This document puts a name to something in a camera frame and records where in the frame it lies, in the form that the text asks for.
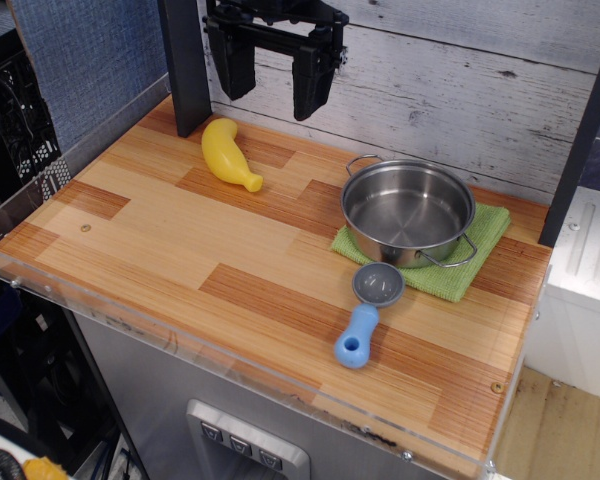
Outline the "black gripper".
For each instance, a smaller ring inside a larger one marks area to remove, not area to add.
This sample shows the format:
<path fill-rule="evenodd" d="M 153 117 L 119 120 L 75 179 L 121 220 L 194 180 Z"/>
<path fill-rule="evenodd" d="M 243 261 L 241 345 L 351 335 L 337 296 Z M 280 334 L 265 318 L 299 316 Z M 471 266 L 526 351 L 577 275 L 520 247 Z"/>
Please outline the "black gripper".
<path fill-rule="evenodd" d="M 297 121 L 328 101 L 349 17 L 323 1 L 208 1 L 204 18 L 221 88 L 237 100 L 255 88 L 257 48 L 293 57 Z"/>

